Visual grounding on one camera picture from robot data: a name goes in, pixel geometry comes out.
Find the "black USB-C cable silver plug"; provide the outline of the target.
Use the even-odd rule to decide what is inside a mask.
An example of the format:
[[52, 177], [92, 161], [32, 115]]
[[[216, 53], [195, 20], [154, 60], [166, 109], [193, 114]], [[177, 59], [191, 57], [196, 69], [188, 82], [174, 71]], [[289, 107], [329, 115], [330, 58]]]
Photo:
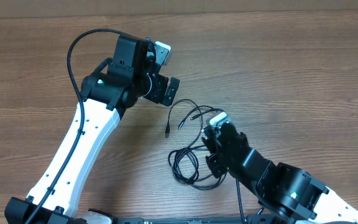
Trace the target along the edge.
[[165, 138], [168, 138], [170, 136], [170, 128], [171, 128], [170, 121], [171, 121], [173, 112], [179, 112], [180, 115], [184, 116], [181, 119], [181, 121], [177, 124], [177, 129], [181, 129], [185, 125], [186, 121], [188, 119], [190, 119], [190, 116], [194, 112], [197, 112], [196, 118], [200, 119], [201, 129], [203, 128], [203, 115], [202, 115], [202, 110], [201, 110], [200, 106], [195, 101], [193, 101], [191, 99], [188, 99], [188, 98], [180, 99], [180, 100], [176, 101], [174, 104], [172, 104], [172, 106], [168, 112], [167, 123], [166, 123], [166, 127], [165, 127]]

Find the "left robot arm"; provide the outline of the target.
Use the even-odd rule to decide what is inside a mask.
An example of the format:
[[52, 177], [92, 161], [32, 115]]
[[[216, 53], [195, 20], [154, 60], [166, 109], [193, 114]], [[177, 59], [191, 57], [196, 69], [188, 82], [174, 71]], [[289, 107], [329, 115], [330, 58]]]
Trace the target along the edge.
[[83, 187], [126, 109], [140, 98], [164, 106], [173, 103], [180, 82], [159, 73], [171, 55], [172, 48], [163, 42], [118, 34], [114, 55], [75, 87], [73, 121], [44, 175], [25, 199], [8, 202], [8, 223], [114, 223], [112, 215], [99, 210], [78, 214]]

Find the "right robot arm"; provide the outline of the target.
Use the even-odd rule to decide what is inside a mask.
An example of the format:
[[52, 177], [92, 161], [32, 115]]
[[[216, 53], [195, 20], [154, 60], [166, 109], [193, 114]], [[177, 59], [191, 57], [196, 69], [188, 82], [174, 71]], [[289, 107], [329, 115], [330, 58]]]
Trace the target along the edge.
[[358, 223], [358, 211], [307, 171], [274, 164], [249, 146], [247, 136], [225, 122], [207, 126], [202, 138], [216, 177], [230, 173], [258, 203], [287, 223]]

